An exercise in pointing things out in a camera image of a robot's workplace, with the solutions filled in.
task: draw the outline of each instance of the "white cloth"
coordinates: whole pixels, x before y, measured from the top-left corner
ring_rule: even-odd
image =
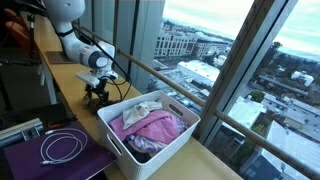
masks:
[[[150,111],[162,109],[162,103],[155,101],[145,101],[133,108],[123,111],[123,130],[128,129],[130,126],[147,117]]]

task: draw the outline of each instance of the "purple mat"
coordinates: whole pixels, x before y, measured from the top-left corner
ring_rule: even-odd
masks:
[[[116,157],[98,145],[79,122],[75,122],[67,128],[76,128],[83,131],[87,135],[88,143],[75,159],[66,163],[40,165],[40,162],[43,161],[40,155],[40,147],[48,135],[5,148],[4,152],[14,179],[86,179],[115,161]],[[72,134],[80,140],[84,140],[80,133]],[[46,144],[48,145],[56,138],[58,136],[53,137],[51,141],[48,140]],[[52,157],[62,157],[71,152],[74,145],[74,140],[63,139],[54,144],[49,153]]]

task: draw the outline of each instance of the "city view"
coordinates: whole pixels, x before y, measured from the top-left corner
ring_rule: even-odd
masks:
[[[246,2],[244,4],[248,7],[244,9],[248,13],[252,1]],[[313,29],[315,19],[309,18],[310,11],[299,14],[302,10],[314,7],[314,3],[317,2],[299,2],[296,5],[288,22],[259,60],[259,66],[251,79],[245,88],[241,89],[228,115],[300,161],[309,164],[311,168],[319,169],[320,45],[315,42],[320,42],[320,33]],[[169,5],[165,7],[154,52],[153,68],[206,101],[232,50],[236,33],[224,29],[210,30],[183,22],[177,17],[170,18],[170,13],[166,12],[171,12],[172,15],[181,13],[181,8],[176,11],[172,9],[175,6],[172,5],[171,9]],[[312,12],[316,13],[319,10],[313,9]],[[237,24],[243,23],[245,17],[240,17],[242,20],[238,19]],[[310,22],[306,24],[306,20],[301,17],[308,17]],[[208,17],[202,21],[210,22],[209,20]],[[300,22],[301,26],[298,28],[296,24]],[[312,31],[310,34],[306,34],[307,27]],[[148,92],[155,90],[162,90],[193,112],[200,114],[201,106],[151,76]],[[245,179],[266,176],[267,179],[307,179],[265,149],[257,147],[245,135],[226,123],[222,124],[208,148]],[[266,168],[272,173],[266,175]]]

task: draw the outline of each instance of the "white cable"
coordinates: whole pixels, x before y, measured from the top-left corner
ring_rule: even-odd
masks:
[[[55,134],[52,134],[53,132],[56,132],[56,131],[77,131],[79,133],[81,133],[84,137],[85,137],[85,142],[84,144],[81,142],[81,140],[79,138],[77,138],[76,136],[74,136],[73,134],[71,133],[55,133]],[[41,157],[43,159],[42,162],[40,162],[40,164],[61,164],[61,163],[65,163],[65,162],[68,162],[72,159],[74,159],[75,157],[77,157],[81,151],[86,147],[87,145],[87,141],[88,141],[88,137],[85,133],[83,133],[82,131],[78,130],[78,129],[74,129],[74,128],[64,128],[64,129],[57,129],[57,130],[50,130],[50,131],[47,131],[46,134],[52,134],[50,136],[48,136],[41,144],[41,147],[40,147],[40,154],[41,154]],[[44,145],[45,143],[47,142],[48,139],[52,138],[52,137],[55,137],[55,136],[61,136],[59,138],[57,138],[56,140],[52,141],[48,146],[47,148],[45,149],[45,154],[46,154],[46,157],[44,156],[43,154],[43,151],[44,151]],[[76,141],[76,144],[75,144],[75,147],[73,148],[73,150],[65,155],[64,157],[61,157],[61,158],[58,158],[58,159],[55,159],[53,157],[51,157],[49,155],[49,149],[58,141],[62,140],[62,139],[73,139]],[[78,152],[75,152],[75,150],[78,148],[78,145],[80,144],[80,150]]]

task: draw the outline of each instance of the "bin handle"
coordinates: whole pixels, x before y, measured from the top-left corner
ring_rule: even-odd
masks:
[[[109,134],[107,134],[107,139],[109,140],[109,142],[112,144],[113,148],[116,149],[117,153],[121,156],[122,152],[120,150],[120,148],[117,146],[117,144],[114,142],[114,140],[112,140],[109,136]]]

